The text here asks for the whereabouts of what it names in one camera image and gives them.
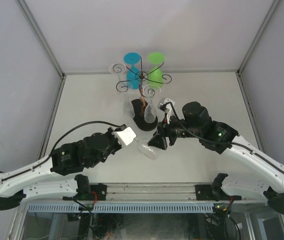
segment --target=gray wall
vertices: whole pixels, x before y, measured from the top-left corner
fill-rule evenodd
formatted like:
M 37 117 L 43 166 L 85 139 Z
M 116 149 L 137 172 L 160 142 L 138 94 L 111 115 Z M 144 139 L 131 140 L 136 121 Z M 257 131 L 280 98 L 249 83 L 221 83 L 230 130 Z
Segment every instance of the gray wall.
M 249 60 L 243 80 L 266 150 L 284 163 L 284 0 Z
M 59 82 L 15 1 L 0 0 L 1 171 L 36 159 Z M 0 240 L 13 212 L 0 212 Z

